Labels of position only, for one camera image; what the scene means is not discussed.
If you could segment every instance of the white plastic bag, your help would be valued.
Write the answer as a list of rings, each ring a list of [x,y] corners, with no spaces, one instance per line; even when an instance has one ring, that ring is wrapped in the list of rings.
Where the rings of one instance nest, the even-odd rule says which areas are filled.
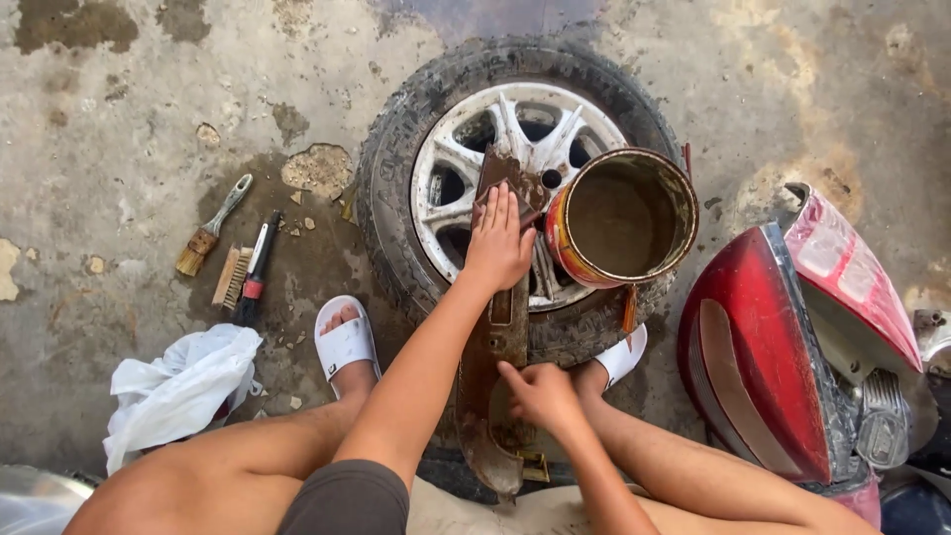
[[[230,324],[188,334],[147,364],[125,359],[112,373],[119,408],[109,419],[106,470],[121,468],[125,456],[167,444],[205,428],[225,400],[230,413],[255,382],[254,354],[262,338],[254,329]]]

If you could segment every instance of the wheel lug hole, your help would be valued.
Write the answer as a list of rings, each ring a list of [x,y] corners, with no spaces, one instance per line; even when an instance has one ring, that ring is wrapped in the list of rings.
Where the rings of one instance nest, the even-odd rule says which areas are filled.
[[[561,186],[561,173],[557,169],[548,169],[541,173],[541,185],[548,189]]]

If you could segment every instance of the detailing brush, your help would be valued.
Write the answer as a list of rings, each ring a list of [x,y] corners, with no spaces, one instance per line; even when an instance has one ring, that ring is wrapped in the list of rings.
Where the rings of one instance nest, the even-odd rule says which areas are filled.
[[[188,241],[188,245],[182,249],[182,254],[179,255],[178,262],[175,263],[177,270],[191,277],[198,274],[199,269],[202,268],[202,264],[204,263],[204,256],[208,254],[211,248],[215,247],[215,242],[218,241],[218,233],[222,230],[224,217],[238,205],[238,202],[241,201],[244,194],[247,193],[248,188],[251,187],[252,180],[254,179],[250,174],[245,174],[245,176],[241,177],[238,184],[236,184],[228,193],[228,196],[224,198],[224,204],[222,204],[222,208],[218,210],[218,213],[215,214],[215,217],[199,227],[198,230],[195,230],[195,233],[191,236],[191,240]]]
[[[241,287],[244,284],[244,277],[247,276],[247,267],[251,263],[253,248],[243,248],[233,245],[228,250],[228,256],[224,260],[224,269],[222,276],[218,279],[218,285],[215,287],[215,296],[211,299],[211,306],[214,308],[225,307],[228,310],[234,310],[238,300],[241,299]]]
[[[264,290],[264,269],[267,267],[267,255],[271,252],[274,233],[278,230],[281,212],[274,210],[271,219],[261,226],[258,243],[254,245],[251,262],[247,267],[241,300],[231,314],[231,320],[240,326],[249,326],[258,321],[258,300]]]

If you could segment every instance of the stained concrete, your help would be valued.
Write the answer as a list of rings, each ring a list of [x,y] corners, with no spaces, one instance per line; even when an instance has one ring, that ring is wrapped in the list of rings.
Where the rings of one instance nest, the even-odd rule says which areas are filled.
[[[358,229],[329,193],[290,200],[281,167],[325,144],[352,170],[386,97],[469,37],[588,42],[636,75],[691,142],[700,235],[648,321],[644,361],[607,394],[628,412],[703,439],[674,361],[680,305],[786,181],[836,203],[907,307],[951,307],[947,3],[558,4],[0,0],[0,292],[11,296],[0,301],[0,462],[103,473],[112,370],[224,321],[209,305],[216,266],[273,209],[286,210],[285,226],[256,358],[269,395],[237,417],[332,398],[311,329],[339,293],[367,306],[381,360],[392,360],[411,329],[378,288]],[[202,124],[216,141],[197,135]],[[189,236],[245,172],[255,184],[207,267],[177,274]],[[297,227],[307,218],[314,229]]]

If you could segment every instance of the wheel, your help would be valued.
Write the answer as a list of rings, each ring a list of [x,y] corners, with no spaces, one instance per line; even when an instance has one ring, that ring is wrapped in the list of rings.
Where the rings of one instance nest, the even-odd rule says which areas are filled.
[[[513,37],[470,41],[434,59],[386,102],[357,169],[359,226],[374,272],[417,325],[463,266],[489,143],[518,156],[552,197],[593,156],[625,145],[683,166],[647,93],[592,50]],[[581,287],[540,239],[530,278],[531,364],[578,364],[623,338],[623,288]],[[641,293],[663,294],[669,283]]]

